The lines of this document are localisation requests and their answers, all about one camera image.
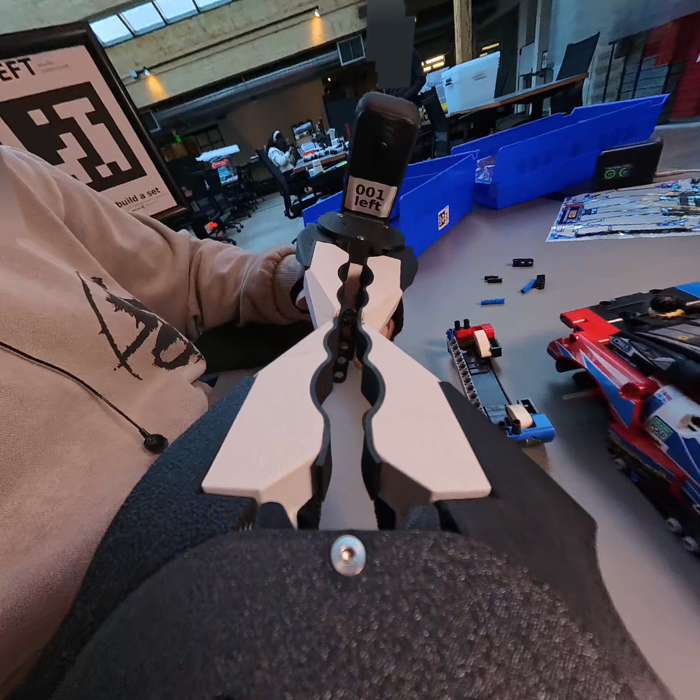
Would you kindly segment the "wooden pillar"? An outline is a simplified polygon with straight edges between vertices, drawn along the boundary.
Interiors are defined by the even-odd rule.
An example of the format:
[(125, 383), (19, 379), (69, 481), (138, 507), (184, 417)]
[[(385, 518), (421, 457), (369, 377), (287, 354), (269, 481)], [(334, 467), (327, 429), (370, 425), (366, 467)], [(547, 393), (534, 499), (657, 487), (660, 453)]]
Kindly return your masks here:
[(455, 65), (473, 59), (473, 1), (453, 1)]

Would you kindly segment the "person's left forearm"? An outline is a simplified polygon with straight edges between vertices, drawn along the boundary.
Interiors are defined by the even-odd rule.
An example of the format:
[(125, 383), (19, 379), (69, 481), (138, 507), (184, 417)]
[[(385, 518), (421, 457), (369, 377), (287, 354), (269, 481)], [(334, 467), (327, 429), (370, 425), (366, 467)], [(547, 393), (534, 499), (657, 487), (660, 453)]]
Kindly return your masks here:
[(142, 301), (163, 320), (194, 339), (231, 322), (288, 325), (305, 320), (304, 269), (290, 244), (263, 253), (212, 240), (197, 240), (153, 224), (170, 245), (164, 271)]

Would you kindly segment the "black office chair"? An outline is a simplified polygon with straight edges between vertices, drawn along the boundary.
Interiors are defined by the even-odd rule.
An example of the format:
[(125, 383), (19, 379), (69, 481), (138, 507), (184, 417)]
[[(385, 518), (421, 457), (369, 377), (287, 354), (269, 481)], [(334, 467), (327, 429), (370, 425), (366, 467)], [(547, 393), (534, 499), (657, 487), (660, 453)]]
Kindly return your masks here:
[[(591, 60), (599, 42), (600, 32), (581, 40), (570, 43), (566, 47), (564, 59), (556, 76), (556, 81), (563, 81), (576, 75), (588, 75)], [(553, 94), (549, 102), (549, 113), (569, 114), (583, 104), (583, 83), (568, 83), (562, 90)]]

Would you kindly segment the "white storage box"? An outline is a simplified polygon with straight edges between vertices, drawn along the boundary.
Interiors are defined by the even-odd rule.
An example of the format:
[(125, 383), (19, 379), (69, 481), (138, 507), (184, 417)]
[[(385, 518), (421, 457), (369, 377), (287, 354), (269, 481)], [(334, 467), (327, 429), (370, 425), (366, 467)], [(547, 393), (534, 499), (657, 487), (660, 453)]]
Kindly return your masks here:
[(501, 53), (497, 51), (442, 72), (448, 116), (494, 100), (500, 58)]

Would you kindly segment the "large blue plastic bin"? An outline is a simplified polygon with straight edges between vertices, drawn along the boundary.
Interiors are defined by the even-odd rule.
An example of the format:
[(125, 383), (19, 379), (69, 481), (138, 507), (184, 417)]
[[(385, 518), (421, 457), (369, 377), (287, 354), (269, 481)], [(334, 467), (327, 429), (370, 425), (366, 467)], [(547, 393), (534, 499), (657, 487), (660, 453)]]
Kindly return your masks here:
[(592, 180), (601, 151), (646, 141), (669, 94), (575, 108), (456, 145), (451, 154), (494, 157), (488, 183), (475, 184), (475, 201), (503, 209)]

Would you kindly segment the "long black lego chassis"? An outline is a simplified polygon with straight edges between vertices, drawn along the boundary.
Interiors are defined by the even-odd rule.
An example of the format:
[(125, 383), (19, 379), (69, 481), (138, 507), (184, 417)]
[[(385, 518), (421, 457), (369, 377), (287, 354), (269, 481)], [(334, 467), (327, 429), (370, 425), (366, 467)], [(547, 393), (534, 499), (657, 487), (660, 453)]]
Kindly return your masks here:
[(504, 389), (495, 366), (503, 349), (491, 324), (472, 326), (468, 319), (456, 320), (445, 335), (460, 385), (472, 406), (522, 447), (555, 439), (555, 427), (530, 399), (512, 400)]

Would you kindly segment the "red blue lego race car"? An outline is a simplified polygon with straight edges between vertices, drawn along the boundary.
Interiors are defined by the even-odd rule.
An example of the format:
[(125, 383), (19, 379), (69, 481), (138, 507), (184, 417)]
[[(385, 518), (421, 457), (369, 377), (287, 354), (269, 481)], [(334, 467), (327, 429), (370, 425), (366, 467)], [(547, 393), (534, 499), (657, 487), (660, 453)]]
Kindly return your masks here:
[(608, 452), (699, 556), (699, 283), (623, 295), (560, 316), (547, 353), (607, 410)]

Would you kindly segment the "black display device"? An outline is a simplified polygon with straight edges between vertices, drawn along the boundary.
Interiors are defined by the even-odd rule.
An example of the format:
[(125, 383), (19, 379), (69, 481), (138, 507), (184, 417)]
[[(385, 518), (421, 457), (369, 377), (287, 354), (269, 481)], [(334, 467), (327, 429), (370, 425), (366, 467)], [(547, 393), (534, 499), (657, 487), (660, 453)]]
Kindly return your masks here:
[(664, 147), (662, 138), (607, 148), (599, 153), (591, 190), (599, 192), (652, 183)]

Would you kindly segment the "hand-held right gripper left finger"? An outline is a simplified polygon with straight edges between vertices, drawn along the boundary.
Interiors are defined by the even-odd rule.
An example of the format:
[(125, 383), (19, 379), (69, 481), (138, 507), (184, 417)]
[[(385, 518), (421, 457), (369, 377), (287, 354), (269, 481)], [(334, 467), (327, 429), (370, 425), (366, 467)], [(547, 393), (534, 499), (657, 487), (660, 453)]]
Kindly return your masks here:
[(280, 504), (295, 528), (317, 528), (332, 472), (330, 420), (337, 320), (258, 372), (202, 482), (206, 494)]

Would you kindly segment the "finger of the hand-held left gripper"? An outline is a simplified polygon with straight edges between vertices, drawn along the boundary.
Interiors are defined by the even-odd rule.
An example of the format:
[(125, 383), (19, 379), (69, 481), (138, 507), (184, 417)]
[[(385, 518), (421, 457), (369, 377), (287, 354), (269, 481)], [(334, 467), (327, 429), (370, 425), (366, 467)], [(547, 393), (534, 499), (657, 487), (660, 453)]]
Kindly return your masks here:
[(339, 314), (345, 281), (340, 275), (347, 269), (349, 255), (335, 244), (316, 242), (311, 265), (304, 274), (304, 297), (315, 330)]
[(403, 296), (400, 287), (401, 262), (389, 256), (372, 256), (357, 265), (357, 326), (382, 331), (398, 309)]

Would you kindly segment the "wooden table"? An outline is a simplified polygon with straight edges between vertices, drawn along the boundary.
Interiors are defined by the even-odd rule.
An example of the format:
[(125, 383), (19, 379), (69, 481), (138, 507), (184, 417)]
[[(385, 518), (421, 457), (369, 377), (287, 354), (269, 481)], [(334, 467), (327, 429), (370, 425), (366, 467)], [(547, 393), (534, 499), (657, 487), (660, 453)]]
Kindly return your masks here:
[(484, 102), (483, 104), (479, 104), (477, 106), (455, 112), (448, 112), (446, 116), (448, 118), (466, 118), (467, 116), (472, 116), (481, 112), (493, 111), (501, 107), (543, 102), (546, 98), (549, 98), (552, 95), (559, 94), (569, 88), (582, 85), (588, 76), (588, 73), (576, 74), (561, 80), (537, 85), (528, 89), (518, 90), (516, 92), (494, 98), (491, 101)]

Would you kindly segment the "holographic sticker sheet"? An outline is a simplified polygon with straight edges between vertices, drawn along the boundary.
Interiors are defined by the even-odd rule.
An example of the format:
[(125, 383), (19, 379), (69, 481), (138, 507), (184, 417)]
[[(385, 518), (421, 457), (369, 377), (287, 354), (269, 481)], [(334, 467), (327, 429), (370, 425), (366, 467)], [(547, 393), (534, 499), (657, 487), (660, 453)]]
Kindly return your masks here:
[(699, 235), (699, 178), (566, 197), (547, 242)]

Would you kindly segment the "person's left hand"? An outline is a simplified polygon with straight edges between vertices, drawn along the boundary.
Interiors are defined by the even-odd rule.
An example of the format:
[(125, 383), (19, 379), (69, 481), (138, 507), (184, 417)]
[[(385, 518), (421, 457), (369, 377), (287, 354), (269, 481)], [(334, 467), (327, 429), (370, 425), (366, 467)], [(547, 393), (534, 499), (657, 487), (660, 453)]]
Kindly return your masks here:
[(398, 302), (396, 309), (394, 310), (391, 318), (387, 321), (386, 325), (381, 330), (381, 335), (391, 342), (394, 342), (397, 335), (401, 333), (405, 320), (405, 310), (403, 299), (401, 298)]

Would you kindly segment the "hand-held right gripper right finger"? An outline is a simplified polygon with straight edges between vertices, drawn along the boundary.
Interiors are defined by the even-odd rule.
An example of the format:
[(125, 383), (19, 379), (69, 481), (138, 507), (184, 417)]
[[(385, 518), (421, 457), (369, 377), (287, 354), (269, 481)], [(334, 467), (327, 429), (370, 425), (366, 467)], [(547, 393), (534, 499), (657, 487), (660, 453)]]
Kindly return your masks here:
[(379, 331), (358, 327), (361, 470), (380, 530), (415, 506), (488, 497), (491, 484), (448, 400), (450, 388)]

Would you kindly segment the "person's torso in beige hoodie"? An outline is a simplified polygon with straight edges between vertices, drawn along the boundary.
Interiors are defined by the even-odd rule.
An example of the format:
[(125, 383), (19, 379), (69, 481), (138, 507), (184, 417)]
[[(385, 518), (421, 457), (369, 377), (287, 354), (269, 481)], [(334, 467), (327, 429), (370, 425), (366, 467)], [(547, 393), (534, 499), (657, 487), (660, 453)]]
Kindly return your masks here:
[[(142, 301), (170, 245), (39, 158), (1, 147), (1, 341), (176, 440), (208, 409), (194, 339)], [(1, 349), (1, 695), (65, 618), (155, 455), (77, 383)]]

